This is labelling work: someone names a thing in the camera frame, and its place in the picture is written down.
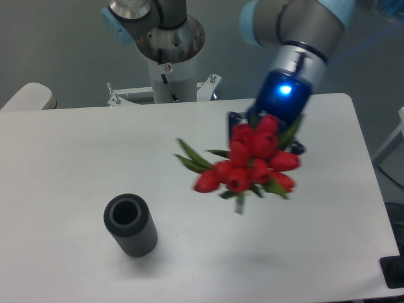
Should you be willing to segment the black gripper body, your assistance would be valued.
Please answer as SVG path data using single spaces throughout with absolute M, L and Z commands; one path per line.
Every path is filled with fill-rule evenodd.
M 266 112 L 277 117 L 282 126 L 291 126 L 302 114 L 312 84 L 291 74 L 274 70 L 268 73 L 255 103 L 247 110 L 247 120 Z

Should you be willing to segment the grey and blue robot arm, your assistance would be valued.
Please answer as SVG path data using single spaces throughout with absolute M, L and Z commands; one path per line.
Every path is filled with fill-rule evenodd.
M 278 118 L 281 148 L 303 152 L 295 141 L 302 112 L 326 71 L 355 11 L 354 1 L 249 1 L 238 20 L 216 16 L 204 27 L 185 1 L 110 1 L 101 10 L 106 27 L 122 44 L 134 44 L 148 65 L 156 104 L 208 101 L 220 77 L 197 84 L 196 60 L 207 35 L 218 33 L 224 47 L 237 34 L 248 43 L 278 44 L 255 103 L 227 116 L 229 134 L 242 121 L 256 126 L 265 114 Z

